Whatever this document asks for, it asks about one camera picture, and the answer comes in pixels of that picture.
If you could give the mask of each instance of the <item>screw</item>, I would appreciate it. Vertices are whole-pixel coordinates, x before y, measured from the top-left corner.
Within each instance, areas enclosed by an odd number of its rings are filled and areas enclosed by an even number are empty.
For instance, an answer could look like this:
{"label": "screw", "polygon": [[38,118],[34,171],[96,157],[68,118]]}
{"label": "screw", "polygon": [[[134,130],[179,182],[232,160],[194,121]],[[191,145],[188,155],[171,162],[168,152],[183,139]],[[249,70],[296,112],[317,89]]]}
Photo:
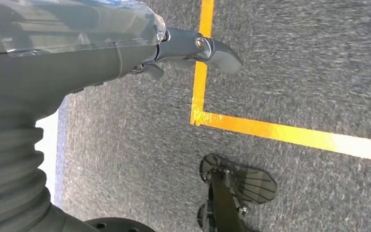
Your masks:
{"label": "screw", "polygon": [[201,35],[198,35],[196,37],[196,46],[199,48],[199,49],[203,49],[204,46],[205,46],[205,40],[204,38],[201,36]]}

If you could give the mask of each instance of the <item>transparent plastic cover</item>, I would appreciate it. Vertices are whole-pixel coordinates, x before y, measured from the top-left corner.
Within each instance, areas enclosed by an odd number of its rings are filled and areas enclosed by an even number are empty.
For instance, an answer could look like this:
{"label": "transparent plastic cover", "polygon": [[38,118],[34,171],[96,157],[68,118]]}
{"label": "transparent plastic cover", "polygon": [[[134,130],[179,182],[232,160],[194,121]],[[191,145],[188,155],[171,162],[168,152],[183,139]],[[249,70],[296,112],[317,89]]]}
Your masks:
{"label": "transparent plastic cover", "polygon": [[156,45],[163,19],[135,0],[0,0],[0,53]]}

